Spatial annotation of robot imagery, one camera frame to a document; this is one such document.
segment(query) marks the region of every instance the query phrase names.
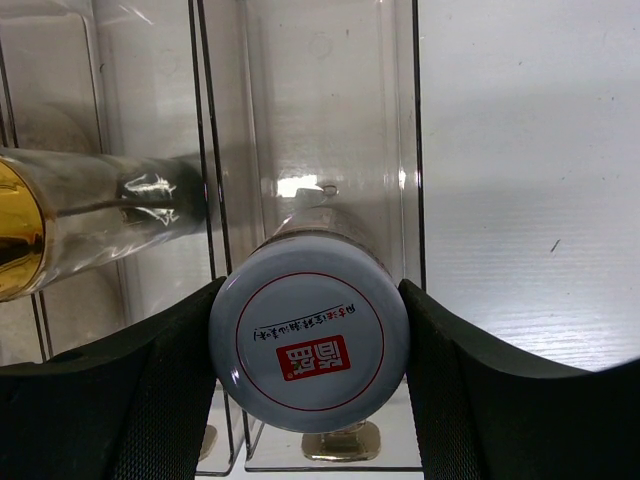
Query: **red circle outline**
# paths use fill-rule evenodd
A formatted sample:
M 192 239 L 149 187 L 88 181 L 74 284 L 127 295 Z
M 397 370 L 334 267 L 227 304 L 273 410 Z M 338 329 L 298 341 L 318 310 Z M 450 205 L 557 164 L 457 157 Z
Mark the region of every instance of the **red circle outline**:
M 367 385 L 365 385 L 365 387 L 359 392 L 357 393 L 355 396 L 351 397 L 349 400 L 346 400 L 338 405 L 334 405 L 333 407 L 326 407 L 326 408 L 300 408 L 300 407 L 292 407 L 291 405 L 287 405 L 286 403 L 282 403 L 279 402 L 278 400 L 276 400 L 275 398 L 270 397 L 269 395 L 267 395 L 266 393 L 264 393 L 262 391 L 262 389 L 260 387 L 258 387 L 253 380 L 251 379 L 251 377 L 249 376 L 249 373 L 247 373 L 247 370 L 244 368 L 244 363 L 242 362 L 242 359 L 240 358 L 240 351 L 238 349 L 238 330 L 240 329 L 240 322 L 242 321 L 242 316 L 244 315 L 244 311 L 247 309 L 247 307 L 249 306 L 249 304 L 251 303 L 251 301 L 254 299 L 254 297 L 256 295 L 258 295 L 262 290 L 264 290 L 266 287 L 268 287 L 269 285 L 271 285 L 272 283 L 275 283 L 279 280 L 282 280 L 283 278 L 287 278 L 287 277 L 293 277 L 295 275 L 319 275 L 321 277 L 328 277 L 331 278 L 333 280 L 337 280 L 340 283 L 345 284 L 346 286 L 348 286 L 349 288 L 353 289 L 356 291 L 356 293 L 358 295 L 360 295 L 362 298 L 364 298 L 365 302 L 367 302 L 369 304 L 369 307 L 371 307 L 371 310 L 373 310 L 373 313 L 376 316 L 376 319 L 378 320 L 378 325 L 380 326 L 380 332 L 382 333 L 382 355 L 380 356 L 380 363 L 378 363 L 378 368 L 376 368 L 376 372 L 373 374 L 373 377 L 371 378 L 371 380 L 369 380 L 369 383 L 367 383 Z M 367 297 L 365 297 L 360 290 L 358 290 L 356 287 L 354 287 L 353 285 L 351 285 L 350 283 L 345 282 L 344 280 L 334 277 L 333 275 L 328 275 L 326 273 L 320 273 L 320 272 L 296 272 L 296 273 L 288 273 L 286 275 L 282 275 L 280 277 L 274 278 L 273 280 L 270 280 L 269 282 L 265 283 L 262 287 L 260 287 L 258 290 L 256 290 L 256 292 L 251 295 L 251 298 L 249 298 L 249 300 L 247 300 L 247 303 L 244 304 L 244 307 L 242 307 L 242 311 L 240 312 L 240 318 L 238 318 L 238 323 L 236 325 L 236 355 L 238 357 L 238 362 L 240 363 L 240 367 L 242 368 L 242 371 L 244 372 L 244 374 L 247 376 L 247 379 L 251 382 L 251 385 L 253 385 L 256 390 L 258 390 L 262 395 L 264 395 L 265 397 L 267 397 L 269 400 L 271 400 L 274 403 L 277 403 L 278 405 L 281 405 L 283 407 L 286 408 L 290 408 L 292 410 L 298 410 L 301 412 L 326 412 L 328 410 L 333 410 L 335 408 L 340 408 L 344 405 L 346 405 L 347 403 L 351 403 L 352 401 L 354 401 L 356 398 L 358 398 L 360 395 L 362 395 L 373 383 L 373 381 L 376 379 L 376 377 L 378 376 L 378 373 L 380 372 L 380 367 L 382 367 L 382 362 L 384 360 L 384 327 L 382 326 L 382 322 L 380 321 L 380 317 L 378 316 L 378 312 L 376 311 L 375 308 L 373 308 L 373 305 L 371 305 L 371 302 L 369 301 L 369 299 Z

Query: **can lid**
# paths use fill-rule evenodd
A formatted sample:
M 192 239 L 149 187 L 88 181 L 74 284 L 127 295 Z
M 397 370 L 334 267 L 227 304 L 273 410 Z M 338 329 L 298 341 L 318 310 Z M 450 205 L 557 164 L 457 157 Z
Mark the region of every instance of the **can lid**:
M 409 325 L 367 253 L 316 235 L 252 255 L 224 283 L 209 328 L 216 373 L 248 413 L 299 432 L 373 414 L 405 372 Z

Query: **white wooden surface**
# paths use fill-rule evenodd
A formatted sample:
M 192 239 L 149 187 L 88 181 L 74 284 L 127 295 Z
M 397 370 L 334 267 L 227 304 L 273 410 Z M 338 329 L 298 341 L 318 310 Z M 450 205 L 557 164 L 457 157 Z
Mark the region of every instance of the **white wooden surface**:
M 420 6 L 429 292 L 563 363 L 637 357 L 640 4 Z

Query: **bottle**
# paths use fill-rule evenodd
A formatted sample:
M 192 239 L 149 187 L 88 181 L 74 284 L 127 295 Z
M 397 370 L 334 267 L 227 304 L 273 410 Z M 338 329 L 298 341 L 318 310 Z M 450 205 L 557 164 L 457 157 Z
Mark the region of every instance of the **bottle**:
M 229 394 L 268 424 L 333 432 L 373 414 L 405 372 L 409 324 L 355 218 L 290 217 L 221 287 L 209 330 Z
M 199 231 L 206 211 L 183 160 L 0 148 L 0 301 Z

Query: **acrylic divider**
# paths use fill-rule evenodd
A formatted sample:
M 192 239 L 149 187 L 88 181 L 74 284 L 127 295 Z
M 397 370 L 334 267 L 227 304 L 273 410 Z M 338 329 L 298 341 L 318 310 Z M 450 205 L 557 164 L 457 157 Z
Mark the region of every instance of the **acrylic divider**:
M 114 154 L 178 158 L 199 165 L 191 23 L 187 2 L 101 0 L 94 4 L 105 109 Z M 133 321 L 173 305 L 210 282 L 207 232 L 125 260 Z M 198 473 L 223 476 L 241 445 L 240 416 L 219 387 L 213 396 Z
M 323 203 L 365 224 L 396 282 L 421 283 L 415 8 L 409 0 L 197 1 L 213 147 L 206 164 L 217 167 L 210 186 L 222 200 L 213 242 L 221 232 L 236 249 L 229 269 L 288 216 Z M 327 189 L 331 198 L 314 195 Z M 370 421 L 380 454 L 342 464 L 305 458 L 301 434 L 247 425 L 246 468 L 420 468 L 406 383 Z
M 242 50 L 237 48 L 242 38 L 237 30 L 242 27 L 237 22 L 238 4 L 222 0 L 216 7 L 220 26 L 207 29 L 202 21 L 202 6 L 196 1 L 189 3 L 200 155 L 209 203 L 209 255 L 212 274 L 219 277 L 228 275 L 242 263 L 260 243 L 264 232 L 259 218 L 259 195 L 252 195 L 258 177 L 252 143 L 247 142 L 251 117 L 243 97 L 243 58 L 238 55 Z M 211 58 L 208 35 L 212 35 L 214 42 L 230 46 L 220 52 L 221 58 Z M 212 61 L 225 65 L 216 69 L 220 75 L 215 79 L 211 75 Z M 214 95 L 214 81 L 219 95 Z M 247 415 L 220 385 L 217 389 L 214 407 L 217 402 L 225 404 L 230 457 L 235 460 L 243 438 L 251 451 L 252 439 L 261 424 Z M 198 465 L 200 475 L 212 471 L 214 468 L 207 461 Z

